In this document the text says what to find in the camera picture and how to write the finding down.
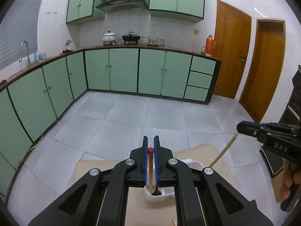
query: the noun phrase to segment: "gas stove burner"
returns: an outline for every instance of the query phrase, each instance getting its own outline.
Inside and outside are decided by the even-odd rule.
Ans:
[[[115,41],[108,41],[108,42],[103,42],[104,46],[110,46],[110,45],[116,45]]]
[[[127,40],[125,40],[125,41],[124,41],[124,44],[125,44],[125,45],[137,45],[137,44],[138,44],[138,41],[137,41],[137,40],[132,40],[132,41],[127,41]]]

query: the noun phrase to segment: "gray curtain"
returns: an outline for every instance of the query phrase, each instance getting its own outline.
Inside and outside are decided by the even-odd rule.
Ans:
[[[38,50],[38,17],[41,0],[15,0],[0,24],[0,70],[17,61],[26,40],[29,54]]]

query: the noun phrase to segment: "brown door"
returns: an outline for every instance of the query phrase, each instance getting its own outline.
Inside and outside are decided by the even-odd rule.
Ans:
[[[222,60],[213,94],[235,98],[251,37],[251,17],[242,11],[217,1],[215,49],[212,56]]]
[[[253,59],[240,98],[254,121],[263,118],[278,84],[285,49],[285,24],[277,20],[257,20]]]

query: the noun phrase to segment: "faucet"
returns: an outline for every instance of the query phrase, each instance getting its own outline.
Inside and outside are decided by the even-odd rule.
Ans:
[[[29,67],[30,66],[30,59],[29,59],[29,53],[28,53],[28,43],[27,41],[23,41],[22,44],[21,44],[21,54],[20,54],[20,59],[19,59],[19,62],[22,62],[22,48],[23,48],[23,43],[26,44],[26,52],[27,52],[27,66]]]

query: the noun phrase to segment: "human hand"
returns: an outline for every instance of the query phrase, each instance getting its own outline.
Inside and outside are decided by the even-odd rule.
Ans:
[[[293,175],[290,171],[290,161],[287,159],[283,160],[283,171],[280,197],[281,200],[286,200],[290,195],[290,187],[292,186],[293,182],[296,184],[301,184],[301,171],[298,171]]]

